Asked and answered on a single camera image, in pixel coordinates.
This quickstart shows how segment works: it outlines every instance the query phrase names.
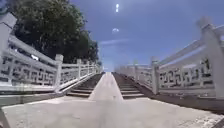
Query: stone pillar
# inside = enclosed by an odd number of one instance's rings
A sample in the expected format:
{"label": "stone pillar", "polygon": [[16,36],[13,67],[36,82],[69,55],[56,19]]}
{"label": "stone pillar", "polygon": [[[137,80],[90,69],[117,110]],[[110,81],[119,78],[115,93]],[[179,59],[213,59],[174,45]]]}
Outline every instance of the stone pillar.
{"label": "stone pillar", "polygon": [[208,18],[203,17],[197,22],[201,29],[201,41],[206,45],[206,53],[211,63],[213,84],[217,99],[224,99],[224,53],[221,37],[214,32],[214,26]]}
{"label": "stone pillar", "polygon": [[57,54],[55,56],[55,61],[57,63],[57,72],[56,72],[56,78],[55,78],[55,91],[56,92],[59,92],[59,90],[60,90],[63,58],[64,57],[61,54]]}
{"label": "stone pillar", "polygon": [[128,66],[125,66],[124,68],[125,68],[125,74],[124,75],[125,76],[128,76],[128,74],[129,74],[129,72],[128,72]]}
{"label": "stone pillar", "polygon": [[91,69],[91,72],[89,72],[89,73],[93,73],[93,72],[94,72],[94,68],[93,68],[93,67],[94,67],[94,64],[93,64],[93,63],[91,63],[91,64],[90,64],[90,69]]}
{"label": "stone pillar", "polygon": [[0,18],[0,64],[2,64],[2,54],[7,48],[8,39],[17,19],[11,14],[7,13]]}
{"label": "stone pillar", "polygon": [[93,69],[92,69],[92,72],[94,73],[94,74],[97,74],[97,73],[99,73],[100,71],[100,69],[99,69],[99,66],[97,66],[97,64],[93,64]]}
{"label": "stone pillar", "polygon": [[126,66],[126,76],[130,77],[130,74],[132,73],[131,69],[129,66]]}
{"label": "stone pillar", "polygon": [[82,66],[82,60],[78,59],[77,60],[77,64],[78,64],[78,80],[80,80],[81,78],[81,66]]}
{"label": "stone pillar", "polygon": [[134,71],[134,67],[133,66],[128,66],[128,71],[129,71],[129,73],[128,73],[128,75],[129,75],[129,77],[134,77],[135,76],[135,71]]}
{"label": "stone pillar", "polygon": [[118,67],[116,72],[119,73],[119,74],[123,74],[123,73],[124,73],[124,68],[123,68],[123,66]]}
{"label": "stone pillar", "polygon": [[100,73],[103,72],[103,67],[102,66],[100,66],[100,65],[98,65],[98,64],[95,63],[95,67],[96,67],[95,74],[100,74]]}
{"label": "stone pillar", "polygon": [[86,62],[86,65],[87,65],[87,75],[89,75],[89,67],[90,67],[89,61]]}
{"label": "stone pillar", "polygon": [[138,79],[138,65],[137,64],[134,64],[134,78],[135,80],[139,80]]}
{"label": "stone pillar", "polygon": [[152,67],[152,92],[158,94],[159,89],[159,74],[158,74],[158,65],[155,57],[151,58],[151,67]]}

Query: white balustrade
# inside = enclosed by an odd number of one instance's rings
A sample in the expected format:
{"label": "white balustrade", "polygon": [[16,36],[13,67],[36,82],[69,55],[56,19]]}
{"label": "white balustrade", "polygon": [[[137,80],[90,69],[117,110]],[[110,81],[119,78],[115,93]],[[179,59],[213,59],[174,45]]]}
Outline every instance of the white balustrade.
{"label": "white balustrade", "polygon": [[182,50],[159,62],[152,59],[151,65],[144,68],[121,66],[116,72],[151,86],[154,94],[224,99],[224,41],[221,39],[224,26],[215,28],[207,18],[199,20],[197,25],[201,38]]}
{"label": "white balustrade", "polygon": [[62,55],[53,60],[28,46],[10,34],[15,22],[10,13],[0,18],[0,91],[58,92],[97,73],[97,65],[63,64]]}

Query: stone staircase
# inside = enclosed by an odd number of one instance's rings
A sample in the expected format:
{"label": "stone staircase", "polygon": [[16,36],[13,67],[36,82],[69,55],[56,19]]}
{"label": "stone staircase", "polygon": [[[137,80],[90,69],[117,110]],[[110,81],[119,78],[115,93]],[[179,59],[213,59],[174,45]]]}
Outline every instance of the stone staircase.
{"label": "stone staircase", "polygon": [[134,83],[131,79],[118,75],[116,73],[113,73],[118,87],[121,91],[121,94],[124,99],[135,99],[135,98],[141,98],[141,97],[146,97],[143,93],[141,93],[138,88],[134,85]]}
{"label": "stone staircase", "polygon": [[90,78],[89,80],[81,84],[80,86],[73,88],[66,95],[79,97],[79,98],[88,98],[103,74],[104,73],[96,74],[95,76],[93,76],[92,78]]}

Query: stone pavement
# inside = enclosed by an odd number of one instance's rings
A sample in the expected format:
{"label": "stone pavement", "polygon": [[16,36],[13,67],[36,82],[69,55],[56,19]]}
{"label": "stone pavement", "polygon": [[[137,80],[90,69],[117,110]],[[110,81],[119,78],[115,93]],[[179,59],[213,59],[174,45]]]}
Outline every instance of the stone pavement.
{"label": "stone pavement", "polygon": [[111,73],[88,100],[65,96],[3,111],[11,128],[209,128],[224,118],[148,98],[123,100]]}

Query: green foliage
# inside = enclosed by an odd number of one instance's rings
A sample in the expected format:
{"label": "green foliage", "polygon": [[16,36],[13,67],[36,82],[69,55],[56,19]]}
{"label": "green foliage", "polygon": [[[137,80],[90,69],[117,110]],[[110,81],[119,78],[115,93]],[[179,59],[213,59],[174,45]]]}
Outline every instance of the green foliage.
{"label": "green foliage", "polygon": [[98,60],[97,42],[90,39],[82,13],[69,1],[18,0],[9,7],[18,18],[15,35],[43,54],[63,54],[68,63],[77,58]]}

